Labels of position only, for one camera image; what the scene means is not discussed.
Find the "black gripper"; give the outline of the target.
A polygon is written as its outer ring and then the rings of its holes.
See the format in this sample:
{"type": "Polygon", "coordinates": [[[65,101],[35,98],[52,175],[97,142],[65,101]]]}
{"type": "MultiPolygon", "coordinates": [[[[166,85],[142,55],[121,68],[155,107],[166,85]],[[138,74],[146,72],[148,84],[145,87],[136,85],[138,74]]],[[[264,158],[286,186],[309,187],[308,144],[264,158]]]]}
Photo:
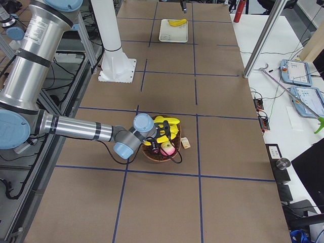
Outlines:
{"type": "Polygon", "coordinates": [[[186,6],[186,2],[187,0],[180,0],[181,3],[183,3],[183,13],[187,13],[187,6],[186,6]]]}
{"type": "MultiPolygon", "coordinates": [[[[163,122],[155,122],[154,123],[156,127],[156,133],[154,134],[154,138],[159,138],[162,136],[166,136],[169,140],[171,140],[171,128],[169,125],[169,122],[167,120],[164,120],[163,122]]],[[[151,142],[151,152],[153,154],[157,154],[157,143],[151,142]]]]}

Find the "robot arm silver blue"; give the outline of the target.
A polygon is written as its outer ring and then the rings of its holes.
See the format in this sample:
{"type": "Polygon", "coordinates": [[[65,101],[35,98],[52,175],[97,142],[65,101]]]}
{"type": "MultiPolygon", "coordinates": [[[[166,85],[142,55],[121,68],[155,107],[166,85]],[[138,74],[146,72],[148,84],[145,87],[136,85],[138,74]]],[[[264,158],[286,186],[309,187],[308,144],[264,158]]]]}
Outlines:
{"type": "Polygon", "coordinates": [[[72,29],[82,1],[31,1],[32,18],[1,90],[1,149],[20,146],[32,134],[114,143],[114,151],[128,159],[142,143],[169,136],[149,115],[135,116],[133,126],[111,126],[54,115],[40,109],[37,99],[63,33],[72,29]]]}

